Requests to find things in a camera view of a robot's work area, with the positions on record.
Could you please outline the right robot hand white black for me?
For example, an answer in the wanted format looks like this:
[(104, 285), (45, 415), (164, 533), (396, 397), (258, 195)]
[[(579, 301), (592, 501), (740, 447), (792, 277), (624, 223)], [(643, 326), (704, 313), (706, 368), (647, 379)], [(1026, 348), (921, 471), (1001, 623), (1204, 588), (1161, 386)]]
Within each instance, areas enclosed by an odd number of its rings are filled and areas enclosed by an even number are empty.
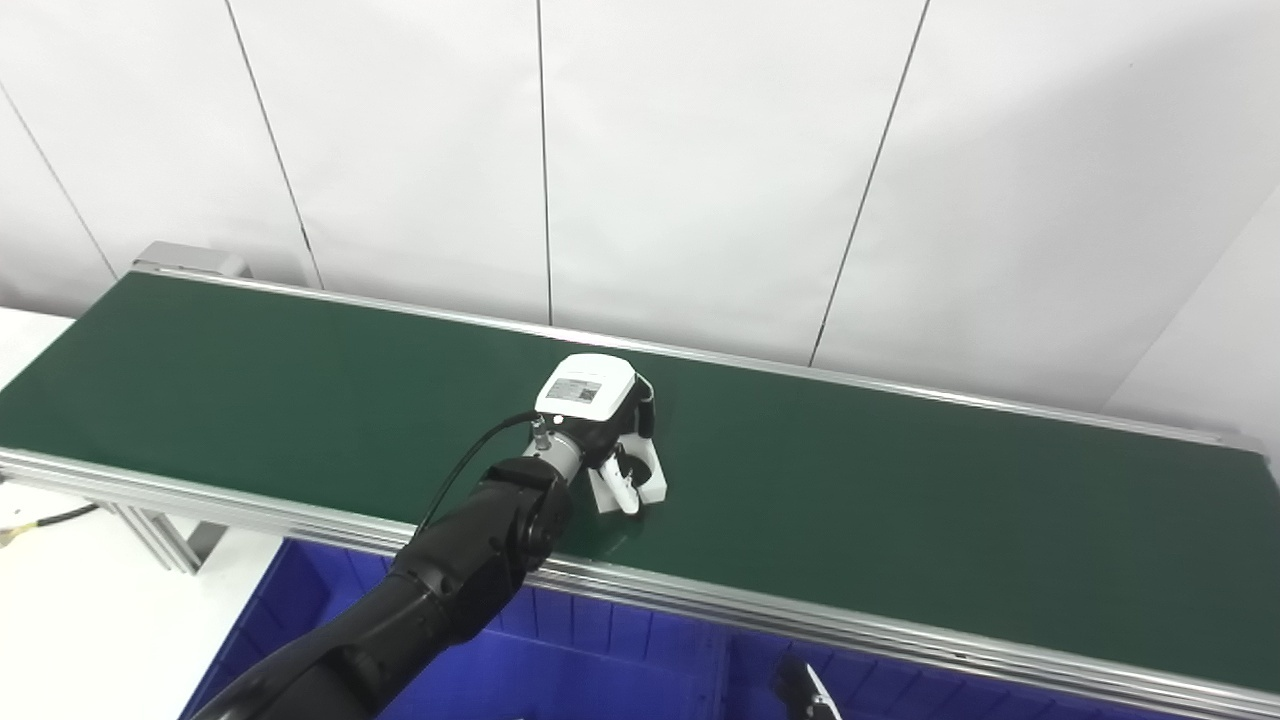
[(771, 680), (787, 719), (842, 719), (817, 670), (795, 653), (783, 653)]

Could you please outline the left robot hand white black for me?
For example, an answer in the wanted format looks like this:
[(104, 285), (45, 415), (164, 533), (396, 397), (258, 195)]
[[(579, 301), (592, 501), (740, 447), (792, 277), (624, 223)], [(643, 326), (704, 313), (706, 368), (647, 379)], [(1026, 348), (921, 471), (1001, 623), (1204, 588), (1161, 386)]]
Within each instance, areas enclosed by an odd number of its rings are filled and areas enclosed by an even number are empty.
[(534, 411), (527, 454), (566, 480), (585, 471), (599, 512), (635, 518), (664, 501), (655, 391), (628, 361), (604, 354), (567, 356), (539, 391)]

